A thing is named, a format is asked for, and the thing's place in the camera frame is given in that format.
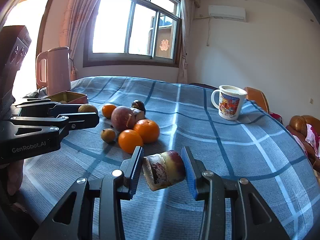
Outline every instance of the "white mug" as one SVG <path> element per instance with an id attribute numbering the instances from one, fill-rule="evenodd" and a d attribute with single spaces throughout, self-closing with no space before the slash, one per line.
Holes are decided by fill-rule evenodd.
<path id="1" fill-rule="evenodd" d="M 214 101 L 214 95 L 220 92 L 219 105 Z M 241 88 L 223 85 L 213 91 L 212 104 L 219 109 L 219 115 L 227 120 L 237 120 L 247 92 Z"/>

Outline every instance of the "air conditioner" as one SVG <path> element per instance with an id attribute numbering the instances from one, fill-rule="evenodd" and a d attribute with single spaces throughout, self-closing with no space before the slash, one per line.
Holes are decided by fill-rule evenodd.
<path id="1" fill-rule="evenodd" d="M 246 22 L 245 9 L 241 7 L 209 5 L 209 15 L 215 19 Z"/>

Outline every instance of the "orange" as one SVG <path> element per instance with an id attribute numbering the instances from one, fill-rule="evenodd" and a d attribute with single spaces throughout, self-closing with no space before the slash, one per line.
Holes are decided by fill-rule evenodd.
<path id="1" fill-rule="evenodd" d="M 102 114 L 104 117 L 110 119 L 113 110 L 116 109 L 116 106 L 113 104 L 105 104 L 102 108 Z"/>
<path id="2" fill-rule="evenodd" d="M 157 123 L 148 119 L 137 121 L 133 129 L 140 134 L 144 143 L 153 143 L 160 135 Z"/>
<path id="3" fill-rule="evenodd" d="M 118 144 L 126 153 L 133 154 L 136 146 L 143 146 L 143 140 L 136 131 L 124 130 L 119 134 Z"/>

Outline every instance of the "kettle handle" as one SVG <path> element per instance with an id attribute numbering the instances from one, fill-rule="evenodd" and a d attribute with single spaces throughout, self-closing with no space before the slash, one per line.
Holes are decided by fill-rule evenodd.
<path id="1" fill-rule="evenodd" d="M 41 80 L 41 60 L 45 60 L 44 65 L 44 73 L 45 73 L 45 82 Z M 47 86 L 47 60 L 48 60 L 48 52 L 41 52 L 36 59 L 36 82 L 40 87 L 46 87 Z"/>

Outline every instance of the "curtain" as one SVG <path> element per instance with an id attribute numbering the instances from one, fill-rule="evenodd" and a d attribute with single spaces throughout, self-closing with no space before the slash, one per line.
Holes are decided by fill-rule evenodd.
<path id="1" fill-rule="evenodd" d="M 200 0 L 181 0 L 182 18 L 182 50 L 180 54 L 178 83 L 188 83 L 188 45 L 190 29 L 196 7 L 200 7 Z"/>
<path id="2" fill-rule="evenodd" d="M 84 32 L 90 15 L 98 0 L 69 0 L 64 13 L 61 32 L 59 36 L 60 46 L 68 46 L 72 51 L 71 81 L 77 79 L 77 69 L 73 64 L 73 57 L 80 35 Z"/>

